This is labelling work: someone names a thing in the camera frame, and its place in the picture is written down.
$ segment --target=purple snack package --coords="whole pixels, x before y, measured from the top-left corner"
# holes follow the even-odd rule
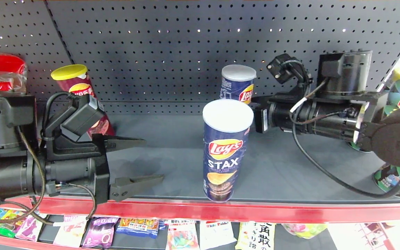
[[[90,223],[89,231],[84,239],[83,247],[95,247],[101,245],[109,248],[112,245],[114,226],[118,218],[99,217]]]

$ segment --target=cable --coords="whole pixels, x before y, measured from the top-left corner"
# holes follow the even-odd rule
[[[311,96],[313,96],[318,90],[320,90],[323,86],[325,86],[325,84],[327,84],[329,80],[329,77],[326,77],[321,84],[319,84],[319,86],[317,86],[313,91],[311,91],[308,95],[305,95],[305,98],[310,98]]]
[[[92,207],[92,210],[90,211],[89,215],[86,217],[86,220],[89,220],[95,214],[95,211],[97,210],[97,200],[95,198],[95,195],[92,193],[92,191],[89,188],[87,188],[83,185],[78,185],[78,184],[73,184],[73,183],[68,183],[68,185],[82,188],[90,194],[90,197],[92,198],[92,201],[93,201],[93,207]]]
[[[46,126],[49,123],[50,109],[51,109],[52,103],[55,101],[56,98],[58,98],[62,95],[67,95],[69,97],[69,96],[72,96],[73,94],[70,92],[60,91],[60,92],[56,92],[53,95],[51,95],[49,97],[49,99],[47,100],[46,107],[44,108],[43,122],[41,124],[41,128],[42,128],[41,132],[40,132],[41,136],[43,136],[43,133],[46,130]],[[45,145],[46,144],[43,139],[41,141],[40,148],[43,149]]]
[[[294,124],[297,124],[297,125],[306,125],[306,124],[310,124],[310,123],[313,123],[313,122],[317,122],[318,120],[322,120],[322,119],[324,119],[324,118],[327,118],[327,117],[330,117],[330,116],[334,116],[334,115],[338,115],[338,114],[341,114],[341,113],[343,113],[343,111],[331,112],[331,113],[328,113],[328,114],[316,116],[316,117],[314,117],[313,119],[309,119],[309,120],[306,120],[306,121],[304,121],[304,122],[298,122],[298,121],[296,121],[296,120],[294,120],[294,119],[292,118],[292,113],[290,112],[290,113],[289,113],[289,119],[290,119],[291,122],[294,123]]]
[[[299,115],[300,110],[302,109],[302,105],[299,108],[299,111],[295,113],[294,115],[294,120],[297,120],[297,117]],[[341,186],[343,186],[344,188],[347,188],[355,193],[359,193],[361,195],[365,195],[371,198],[389,198],[391,196],[396,195],[398,192],[400,192],[400,180],[398,181],[398,183],[392,187],[389,191],[387,191],[386,193],[370,193],[370,192],[366,192],[363,190],[360,190],[358,188],[355,188],[351,185],[349,185],[348,183],[340,180],[339,178],[337,178],[336,176],[334,176],[333,174],[331,174],[330,172],[328,172],[326,169],[324,169],[319,163],[317,163],[317,161],[315,161],[306,151],[305,149],[303,149],[302,145],[300,144],[299,140],[297,139],[297,132],[296,132],[296,127],[295,124],[292,125],[292,137],[294,138],[294,142],[297,145],[297,147],[300,149],[300,151],[305,155],[306,158],[308,158],[308,160],[311,161],[311,163],[313,163],[314,166],[317,167],[317,169],[319,169],[321,172],[323,172],[325,175],[327,175],[328,177],[330,177],[330,179],[334,180],[335,182],[337,182],[338,184],[340,184]]]
[[[325,84],[327,84],[328,77],[326,77],[319,86],[317,86],[313,91],[311,91],[308,95],[305,95],[302,99],[300,99],[294,106],[289,110],[290,113],[294,113],[294,111],[301,106],[308,98],[314,95],[318,90],[320,90]]]
[[[33,160],[35,161],[36,166],[38,167],[38,171],[40,172],[40,176],[41,176],[41,195],[40,195],[40,199],[38,200],[38,202],[30,209],[27,210],[27,212],[25,214],[22,214],[16,218],[13,219],[5,219],[5,220],[1,220],[0,219],[0,223],[14,223],[17,222],[19,220],[24,219],[25,217],[27,217],[28,215],[31,215],[33,212],[35,212],[35,210],[38,208],[38,206],[40,205],[41,201],[43,200],[44,197],[44,192],[46,189],[46,175],[44,174],[43,168],[41,166],[40,160],[38,160],[38,157],[36,157],[35,152],[33,151],[32,147],[30,146],[29,142],[27,141],[26,137],[24,136],[24,133],[21,131],[21,127],[16,127],[18,130],[19,135],[21,136],[21,140],[23,141],[24,145],[27,148],[27,151],[32,155]]]
[[[25,206],[24,204],[21,204],[21,203],[15,202],[15,201],[3,201],[2,204],[13,204],[13,205],[23,208],[26,211],[29,210],[29,208],[27,206]],[[32,215],[35,219],[39,220],[40,222],[42,222],[46,225],[53,226],[53,222],[45,220],[43,217],[39,216],[36,212],[32,212],[30,215]]]

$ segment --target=pegboard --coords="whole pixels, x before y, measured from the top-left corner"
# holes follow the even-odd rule
[[[0,1],[0,52],[27,63],[27,90],[38,101],[59,91],[50,73],[70,64],[68,54],[41,1]]]
[[[284,52],[301,59],[315,77],[319,54],[371,49],[368,90],[374,90],[400,56],[400,1],[2,3],[0,15],[5,17],[0,18],[0,26],[12,23],[13,27],[1,28],[0,35],[42,34],[22,41],[10,35],[4,41],[16,41],[16,47],[0,48],[25,55],[31,69],[29,89],[40,100],[57,90],[49,73],[70,63],[67,50],[75,63],[87,65],[98,97],[108,112],[116,114],[169,114],[175,105],[180,108],[176,114],[198,114],[204,102],[218,98],[221,68],[233,63],[257,70],[254,95],[287,91],[295,82],[277,84],[265,69]],[[36,11],[41,15],[26,14]],[[43,26],[33,25],[40,21]],[[27,39],[36,39],[38,45],[26,47],[33,44]],[[32,72],[37,67],[40,71]],[[189,103],[203,104],[191,107]]]

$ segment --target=potato chip image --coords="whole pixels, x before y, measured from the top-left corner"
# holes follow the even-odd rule
[[[236,172],[234,171],[229,174],[208,173],[208,180],[214,185],[220,185],[231,178]]]

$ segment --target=gray shelf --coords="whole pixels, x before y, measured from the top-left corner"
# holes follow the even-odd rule
[[[164,174],[162,184],[136,198],[207,200],[202,189],[202,116],[109,115],[118,136],[147,140],[144,148],[108,154],[111,180]],[[374,153],[361,153],[343,141],[315,135],[299,140],[318,162],[335,176],[366,191],[380,193],[371,174],[383,162]],[[291,133],[272,128],[267,134],[253,129],[231,201],[380,204],[400,198],[373,199],[351,192],[318,171],[299,152]]]
[[[53,215],[52,221],[62,221],[61,215]],[[39,241],[52,243],[58,227],[45,226],[41,231]],[[237,239],[239,235],[239,223],[232,223],[234,236]],[[199,234],[199,224],[197,223],[197,234]],[[165,249],[168,231],[163,230],[158,233],[157,239],[135,237],[126,234],[115,234],[110,249]],[[215,250],[234,250],[235,243],[214,248]],[[301,239],[297,236],[289,234],[280,224],[276,225],[276,233],[274,237],[274,248],[276,250],[336,250],[334,242],[328,230],[323,231],[310,240]]]

